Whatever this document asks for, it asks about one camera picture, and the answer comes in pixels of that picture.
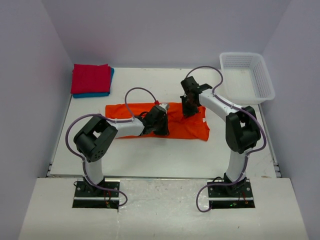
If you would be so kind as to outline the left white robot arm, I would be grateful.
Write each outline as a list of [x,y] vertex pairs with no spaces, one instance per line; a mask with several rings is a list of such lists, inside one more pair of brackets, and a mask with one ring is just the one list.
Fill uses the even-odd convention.
[[169,135],[169,104],[154,105],[145,115],[132,119],[110,119],[100,114],[90,114],[91,119],[75,135],[77,152],[82,158],[83,178],[93,189],[107,191],[103,187],[105,180],[102,173],[102,157],[115,139],[123,137],[139,137],[154,133],[159,136]]

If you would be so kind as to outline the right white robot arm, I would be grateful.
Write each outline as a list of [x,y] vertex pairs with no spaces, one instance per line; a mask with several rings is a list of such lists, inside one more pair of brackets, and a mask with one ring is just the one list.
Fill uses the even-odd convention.
[[250,152],[261,139],[261,126],[251,107],[234,104],[214,92],[208,84],[198,84],[190,76],[181,81],[182,113],[189,118],[197,114],[200,107],[212,111],[225,122],[225,140],[230,148],[228,168],[221,185],[234,189],[246,179],[246,168]]

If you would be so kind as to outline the orange t shirt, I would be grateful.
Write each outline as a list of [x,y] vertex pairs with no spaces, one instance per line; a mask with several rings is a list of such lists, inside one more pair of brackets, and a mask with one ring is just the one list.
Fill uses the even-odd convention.
[[[210,128],[206,122],[206,108],[200,106],[198,113],[193,116],[183,116],[182,104],[170,102],[168,115],[168,139],[193,140],[200,139],[207,141],[210,135]],[[113,104],[105,106],[105,116],[110,119],[128,119],[131,117],[125,104]]]

